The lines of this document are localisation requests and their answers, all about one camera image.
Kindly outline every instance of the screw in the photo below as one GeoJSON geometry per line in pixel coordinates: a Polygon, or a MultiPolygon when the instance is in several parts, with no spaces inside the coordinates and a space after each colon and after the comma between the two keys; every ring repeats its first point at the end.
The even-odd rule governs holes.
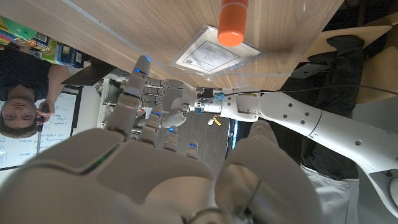
{"type": "Polygon", "coordinates": [[[383,171],[383,174],[386,175],[387,177],[392,177],[392,172],[389,170],[383,171]]]}

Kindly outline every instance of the orange object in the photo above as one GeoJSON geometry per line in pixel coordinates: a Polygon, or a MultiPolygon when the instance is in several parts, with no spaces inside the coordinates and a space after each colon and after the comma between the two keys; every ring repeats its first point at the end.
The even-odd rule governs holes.
{"type": "Polygon", "coordinates": [[[244,39],[248,0],[223,0],[218,24],[218,41],[227,47],[235,47],[244,39]]]}

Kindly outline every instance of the wire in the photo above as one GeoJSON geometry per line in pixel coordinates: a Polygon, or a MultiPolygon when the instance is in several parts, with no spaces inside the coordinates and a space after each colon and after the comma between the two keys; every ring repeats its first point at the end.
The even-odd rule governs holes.
{"type": "Polygon", "coordinates": [[[313,91],[313,90],[324,90],[328,88],[341,88],[341,87],[351,87],[351,88],[368,88],[371,90],[377,90],[377,91],[383,91],[385,93],[390,93],[393,95],[397,95],[397,92],[390,91],[390,90],[385,90],[382,88],[377,88],[373,86],[366,86],[366,85],[334,85],[334,86],[321,86],[321,87],[314,87],[314,88],[307,88],[307,89],[301,89],[301,90],[261,90],[261,91],[247,91],[247,92],[241,92],[241,93],[230,93],[230,94],[225,94],[224,96],[231,96],[231,95],[237,95],[237,94],[248,94],[248,93],[290,93],[290,92],[303,92],[303,91],[313,91]]]}

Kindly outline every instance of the yellow tag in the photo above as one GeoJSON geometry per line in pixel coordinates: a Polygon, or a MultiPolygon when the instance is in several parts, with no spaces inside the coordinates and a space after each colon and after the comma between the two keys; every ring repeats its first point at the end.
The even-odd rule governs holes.
{"type": "Polygon", "coordinates": [[[219,126],[221,126],[221,123],[219,121],[217,121],[217,118],[214,116],[213,120],[216,121],[216,124],[218,124],[219,126]]]}

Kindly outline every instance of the whiteboard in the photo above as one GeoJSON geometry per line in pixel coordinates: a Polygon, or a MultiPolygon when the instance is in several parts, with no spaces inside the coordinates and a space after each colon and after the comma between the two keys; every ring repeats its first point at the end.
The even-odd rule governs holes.
{"type": "MultiPolygon", "coordinates": [[[[35,104],[39,107],[44,100],[35,104]]],[[[76,95],[61,93],[55,102],[55,114],[43,126],[40,152],[70,137],[76,95]]],[[[0,134],[0,169],[19,166],[36,155],[38,134],[13,139],[0,134]]]]}

